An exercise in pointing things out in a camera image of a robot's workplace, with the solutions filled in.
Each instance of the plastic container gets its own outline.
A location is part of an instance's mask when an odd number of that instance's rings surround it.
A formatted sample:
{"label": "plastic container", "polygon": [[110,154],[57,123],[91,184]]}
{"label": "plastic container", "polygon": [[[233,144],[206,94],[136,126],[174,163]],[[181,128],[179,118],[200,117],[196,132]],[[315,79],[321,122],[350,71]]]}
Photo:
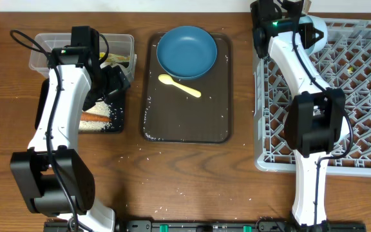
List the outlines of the plastic container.
{"label": "plastic container", "polygon": [[[322,78],[345,92],[345,108],[354,125],[352,151],[330,161],[327,174],[371,177],[371,21],[324,21],[328,43],[310,59]],[[259,60],[254,53],[253,62],[255,165],[262,171],[294,172],[296,161],[282,136],[282,119],[292,99],[289,87],[272,59]],[[335,144],[332,154],[343,154],[345,144],[348,137]]]}
{"label": "plastic container", "polygon": [[[103,34],[109,45],[109,52],[115,55],[129,56],[129,66],[124,70],[124,74],[130,82],[134,80],[135,63],[137,55],[134,53],[134,37],[126,34]],[[70,45],[71,33],[44,33],[38,34],[35,41],[39,43],[47,52],[53,48],[62,48]],[[106,52],[107,46],[100,38],[100,52]],[[31,51],[29,67],[41,73],[45,78],[48,78],[49,69],[46,66],[46,57],[35,51]]]}

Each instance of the clear plastic container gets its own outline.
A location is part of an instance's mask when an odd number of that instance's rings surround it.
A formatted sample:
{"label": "clear plastic container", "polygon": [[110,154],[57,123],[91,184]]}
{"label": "clear plastic container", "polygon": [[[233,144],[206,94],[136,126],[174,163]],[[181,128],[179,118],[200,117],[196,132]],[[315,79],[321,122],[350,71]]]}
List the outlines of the clear plastic container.
{"label": "clear plastic container", "polygon": [[[109,45],[109,52],[115,55],[129,57],[129,66],[124,70],[124,74],[130,82],[134,80],[135,63],[137,55],[134,53],[134,37],[126,34],[103,34]],[[53,48],[62,48],[71,43],[71,33],[44,33],[38,34],[35,41],[39,43],[47,52]],[[100,52],[106,52],[107,46],[104,40],[100,38]],[[46,57],[35,51],[31,51],[29,67],[41,73],[48,78],[49,70],[47,68]]]}

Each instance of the green clip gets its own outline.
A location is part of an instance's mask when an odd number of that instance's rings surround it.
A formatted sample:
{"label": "green clip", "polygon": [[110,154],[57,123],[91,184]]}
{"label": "green clip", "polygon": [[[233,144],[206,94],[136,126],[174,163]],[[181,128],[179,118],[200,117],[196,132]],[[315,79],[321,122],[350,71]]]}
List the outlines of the green clip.
{"label": "green clip", "polygon": [[168,232],[168,225],[160,225],[160,232]]}
{"label": "green clip", "polygon": [[251,231],[252,231],[251,226],[243,226],[243,232],[251,232]]}

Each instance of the yellow spoon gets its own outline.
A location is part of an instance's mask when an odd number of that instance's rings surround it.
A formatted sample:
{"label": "yellow spoon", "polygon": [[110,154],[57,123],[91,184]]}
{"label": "yellow spoon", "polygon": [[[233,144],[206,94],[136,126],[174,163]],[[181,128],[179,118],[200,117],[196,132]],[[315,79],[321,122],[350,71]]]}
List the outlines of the yellow spoon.
{"label": "yellow spoon", "polygon": [[192,89],[190,87],[184,86],[182,84],[178,84],[177,82],[175,82],[173,80],[173,78],[171,78],[170,75],[161,74],[161,75],[158,76],[158,80],[160,80],[164,84],[172,84],[173,86],[176,86],[177,88],[191,94],[194,97],[201,97],[201,92],[200,91],[197,91],[197,90]]}

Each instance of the white wall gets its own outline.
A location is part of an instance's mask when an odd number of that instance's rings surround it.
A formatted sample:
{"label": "white wall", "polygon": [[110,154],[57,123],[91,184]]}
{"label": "white wall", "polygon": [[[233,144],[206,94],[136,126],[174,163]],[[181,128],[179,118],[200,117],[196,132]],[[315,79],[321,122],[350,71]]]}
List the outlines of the white wall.
{"label": "white wall", "polygon": [[[249,1],[251,0],[0,0],[0,11],[248,12]],[[371,0],[312,0],[310,12],[371,12]]]}

